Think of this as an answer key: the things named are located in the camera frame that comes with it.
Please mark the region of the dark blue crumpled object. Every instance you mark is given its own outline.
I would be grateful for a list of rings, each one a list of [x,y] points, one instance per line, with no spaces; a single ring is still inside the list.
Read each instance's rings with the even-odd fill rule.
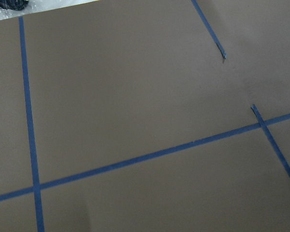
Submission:
[[[0,8],[21,11],[27,7],[28,3],[28,0],[0,0]]]

